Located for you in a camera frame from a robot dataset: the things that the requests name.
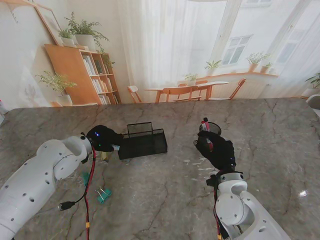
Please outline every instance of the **green binder clip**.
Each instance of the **green binder clip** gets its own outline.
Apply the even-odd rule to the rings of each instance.
[[[100,187],[100,190],[102,191],[102,193],[99,192],[99,190],[95,190],[99,196],[98,196],[98,201],[103,204],[112,194],[111,190],[106,188],[104,191],[101,189]]]

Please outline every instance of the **screw hole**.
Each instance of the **screw hole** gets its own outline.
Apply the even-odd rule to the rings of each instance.
[[[259,229],[259,233],[262,233],[264,230],[266,230],[265,226]]]

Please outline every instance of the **window frame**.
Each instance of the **window frame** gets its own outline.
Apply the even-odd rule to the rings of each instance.
[[[296,30],[296,31],[299,31],[299,32],[303,32],[300,40],[292,40],[292,39],[290,39],[291,35],[294,34],[295,30]],[[292,54],[294,54],[294,52],[296,51],[299,43],[300,43],[301,40],[305,37],[306,32],[307,32],[307,31],[306,31],[305,29],[293,29],[293,30],[292,30],[292,32],[290,33],[289,37],[287,38],[286,42],[285,42],[284,45],[282,46],[279,54],[277,55],[277,57],[276,57],[276,59],[275,59],[275,63],[276,63],[277,65],[286,65],[286,64],[287,64],[287,62],[288,62],[289,59],[291,58]],[[294,47],[293,51],[290,53],[290,55],[288,56],[288,58],[286,59],[285,62],[278,62],[278,59],[280,58],[280,56],[281,56],[281,54],[283,53],[283,51],[284,51],[285,47],[287,46],[287,44],[295,44],[295,47]]]
[[[243,8],[261,8],[261,7],[269,7],[271,6],[273,0],[267,1],[267,2],[261,2],[261,0],[258,0],[258,2],[248,2],[248,0],[245,0],[241,7]]]
[[[250,41],[251,41],[251,39],[252,39],[252,36],[253,36],[253,34],[244,35],[244,36],[230,37],[230,38],[228,39],[228,41],[227,41],[226,47],[225,47],[225,49],[224,49],[224,51],[223,51],[223,54],[222,54],[222,57],[221,57],[221,66],[220,66],[220,68],[237,65],[238,62],[242,60],[241,56],[242,56],[243,52],[246,50],[248,44],[250,43]],[[249,40],[248,40],[247,43],[237,44],[237,45],[234,45],[234,46],[230,46],[230,44],[231,44],[231,42],[232,42],[233,39],[240,39],[240,41],[239,41],[239,43],[240,43],[243,38],[247,38],[247,37],[249,37]],[[244,48],[243,48],[243,50],[242,50],[242,52],[241,52],[241,54],[240,54],[237,62],[230,63],[230,61],[232,60],[232,58],[233,58],[234,55],[235,55],[235,52],[236,52],[237,48],[238,48],[238,47],[242,47],[242,46],[244,46]],[[226,56],[226,54],[227,54],[227,51],[228,51],[229,49],[232,49],[232,48],[235,48],[235,50],[234,50],[234,52],[232,53],[232,55],[231,55],[231,57],[230,57],[230,59],[229,59],[229,61],[228,61],[229,63],[228,63],[228,64],[223,64],[222,62],[223,62],[223,60],[224,60],[224,58],[225,58],[225,56]]]

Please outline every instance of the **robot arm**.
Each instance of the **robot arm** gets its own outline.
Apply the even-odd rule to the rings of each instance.
[[[249,192],[239,172],[217,178],[220,196],[216,214],[231,240],[291,240],[260,202]],[[236,226],[249,226],[243,233]]]
[[[11,240],[91,152],[85,136],[43,143],[0,189],[0,239]]]

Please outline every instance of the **wooden table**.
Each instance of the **wooden table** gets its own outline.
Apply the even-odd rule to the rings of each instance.
[[[214,85],[223,85],[228,84],[228,81],[213,81],[213,82],[207,82],[203,84],[198,84],[198,90],[206,90],[205,93],[205,100],[209,100],[212,94],[212,88]],[[183,88],[182,86],[174,86],[173,88]],[[164,87],[162,88],[146,88],[145,91],[156,91],[156,97],[155,97],[155,103],[159,103],[161,94],[164,93]]]

